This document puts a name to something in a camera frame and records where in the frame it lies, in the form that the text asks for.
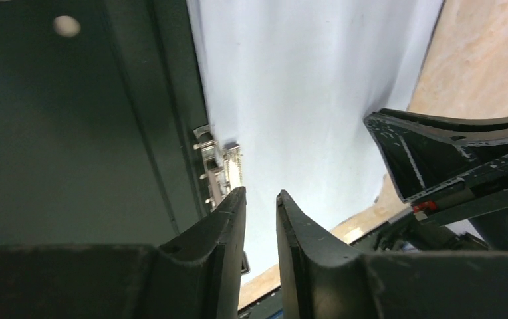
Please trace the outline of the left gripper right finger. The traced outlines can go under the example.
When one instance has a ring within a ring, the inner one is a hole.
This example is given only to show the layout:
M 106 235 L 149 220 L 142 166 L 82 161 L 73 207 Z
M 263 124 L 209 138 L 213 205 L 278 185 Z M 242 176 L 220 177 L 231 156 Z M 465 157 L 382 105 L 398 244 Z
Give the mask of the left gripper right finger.
M 363 253 L 276 205 L 285 318 L 508 318 L 508 252 Z

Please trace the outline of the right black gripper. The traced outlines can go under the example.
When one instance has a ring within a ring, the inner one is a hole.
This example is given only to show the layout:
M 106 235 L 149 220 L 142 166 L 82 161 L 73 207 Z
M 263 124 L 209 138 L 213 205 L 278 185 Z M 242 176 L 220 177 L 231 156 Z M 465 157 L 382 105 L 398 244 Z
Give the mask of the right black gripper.
M 371 230 L 371 251 L 508 251 L 508 117 L 381 109 L 364 125 L 409 205 Z

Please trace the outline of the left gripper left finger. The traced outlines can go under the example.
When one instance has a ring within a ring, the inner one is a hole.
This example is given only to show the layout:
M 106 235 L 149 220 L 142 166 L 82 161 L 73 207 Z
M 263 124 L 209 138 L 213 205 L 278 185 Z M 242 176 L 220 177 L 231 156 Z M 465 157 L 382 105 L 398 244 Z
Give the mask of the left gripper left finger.
M 153 245 L 0 246 L 0 318 L 236 318 L 246 189 Z

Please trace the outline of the metal folder clip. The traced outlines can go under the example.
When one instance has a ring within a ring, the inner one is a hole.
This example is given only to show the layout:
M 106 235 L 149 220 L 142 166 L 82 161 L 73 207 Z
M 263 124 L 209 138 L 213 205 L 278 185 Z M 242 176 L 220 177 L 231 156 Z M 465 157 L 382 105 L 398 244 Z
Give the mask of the metal folder clip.
M 214 211 L 235 189 L 243 185 L 242 152 L 237 142 L 219 143 L 208 125 L 193 130 L 195 150 L 201 152 L 204 172 L 199 179 L 207 183 L 209 197 L 205 203 Z

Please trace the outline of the white paper sheet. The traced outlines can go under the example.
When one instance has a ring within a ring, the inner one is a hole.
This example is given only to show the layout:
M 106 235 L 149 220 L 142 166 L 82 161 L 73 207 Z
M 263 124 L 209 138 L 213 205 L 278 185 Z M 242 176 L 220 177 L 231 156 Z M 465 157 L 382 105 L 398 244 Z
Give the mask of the white paper sheet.
M 249 282 L 277 264 L 287 191 L 325 229 L 386 169 L 363 124 L 410 103 L 441 1 L 188 1 L 209 123 L 241 148 Z

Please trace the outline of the teal folder black inside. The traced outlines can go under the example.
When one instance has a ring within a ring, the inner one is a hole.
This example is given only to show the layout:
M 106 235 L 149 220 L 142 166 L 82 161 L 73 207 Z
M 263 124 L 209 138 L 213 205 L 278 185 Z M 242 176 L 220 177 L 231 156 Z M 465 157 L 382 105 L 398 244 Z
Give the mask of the teal folder black inside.
M 0 245 L 161 245 L 204 217 L 185 1 L 0 1 Z

